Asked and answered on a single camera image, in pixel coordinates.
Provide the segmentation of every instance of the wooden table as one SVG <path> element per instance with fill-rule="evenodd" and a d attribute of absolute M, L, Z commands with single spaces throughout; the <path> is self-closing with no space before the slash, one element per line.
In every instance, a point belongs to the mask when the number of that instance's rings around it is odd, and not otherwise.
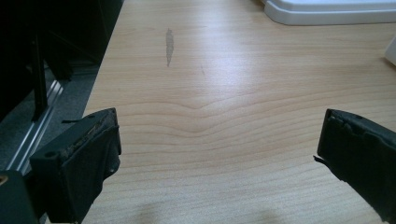
<path fill-rule="evenodd" d="M 121 167 L 84 223 L 380 223 L 312 156 L 326 108 L 396 130 L 395 33 L 126 0 L 86 109 L 117 108 Z"/>

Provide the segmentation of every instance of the table surface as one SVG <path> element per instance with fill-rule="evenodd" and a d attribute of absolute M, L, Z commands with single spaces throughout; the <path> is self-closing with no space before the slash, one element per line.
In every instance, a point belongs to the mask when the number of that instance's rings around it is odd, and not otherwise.
<path fill-rule="evenodd" d="M 313 155 L 327 108 L 396 130 L 395 33 L 126 0 L 85 111 L 117 108 L 121 166 L 84 223 L 381 223 Z"/>

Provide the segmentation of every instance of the white plastic tray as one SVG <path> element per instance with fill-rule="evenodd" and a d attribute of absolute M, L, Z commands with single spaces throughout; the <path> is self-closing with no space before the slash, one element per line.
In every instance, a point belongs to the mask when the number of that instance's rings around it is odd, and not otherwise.
<path fill-rule="evenodd" d="M 287 25 L 396 22 L 396 0 L 262 0 L 265 14 Z"/>

